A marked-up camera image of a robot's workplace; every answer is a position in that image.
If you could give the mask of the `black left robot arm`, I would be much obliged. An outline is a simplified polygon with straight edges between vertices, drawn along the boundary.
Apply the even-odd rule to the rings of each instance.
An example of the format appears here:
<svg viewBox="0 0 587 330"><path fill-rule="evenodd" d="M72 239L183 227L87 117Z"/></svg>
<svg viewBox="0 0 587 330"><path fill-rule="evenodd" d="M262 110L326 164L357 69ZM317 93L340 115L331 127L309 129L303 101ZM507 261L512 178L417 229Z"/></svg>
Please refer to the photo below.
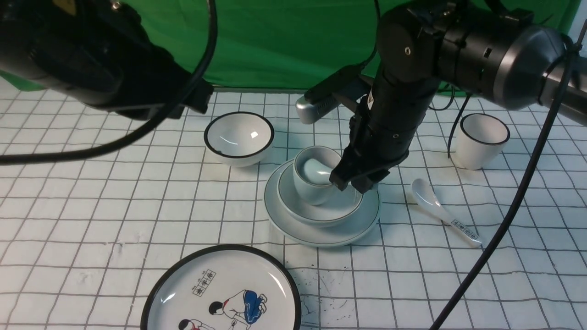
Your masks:
<svg viewBox="0 0 587 330"><path fill-rule="evenodd" d="M190 73L149 40L140 15L109 0L3 0L2 71L88 107L148 121Z"/></svg>

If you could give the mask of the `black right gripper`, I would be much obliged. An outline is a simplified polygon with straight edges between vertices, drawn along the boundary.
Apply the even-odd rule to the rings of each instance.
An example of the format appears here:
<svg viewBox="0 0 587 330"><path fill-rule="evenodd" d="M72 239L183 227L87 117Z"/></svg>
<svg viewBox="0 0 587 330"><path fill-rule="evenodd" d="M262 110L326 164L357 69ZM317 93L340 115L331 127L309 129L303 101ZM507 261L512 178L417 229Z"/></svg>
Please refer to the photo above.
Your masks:
<svg viewBox="0 0 587 330"><path fill-rule="evenodd" d="M349 144L329 180L340 191L351 185L365 194L407 158L410 137L386 129L373 130L365 115L353 115L349 127Z"/></svg>

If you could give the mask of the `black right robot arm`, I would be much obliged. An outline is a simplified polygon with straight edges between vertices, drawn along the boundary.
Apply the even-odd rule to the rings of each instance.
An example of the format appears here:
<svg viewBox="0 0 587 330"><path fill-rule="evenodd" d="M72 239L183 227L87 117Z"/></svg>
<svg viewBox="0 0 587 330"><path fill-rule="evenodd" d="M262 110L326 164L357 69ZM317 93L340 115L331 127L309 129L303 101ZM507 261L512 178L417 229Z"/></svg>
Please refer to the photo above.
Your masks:
<svg viewBox="0 0 587 330"><path fill-rule="evenodd" d="M339 190L365 193L402 163L442 82L507 110L549 107L572 41L534 23L534 13L469 0L413 0L377 26L380 64L344 101L349 144L330 175Z"/></svg>

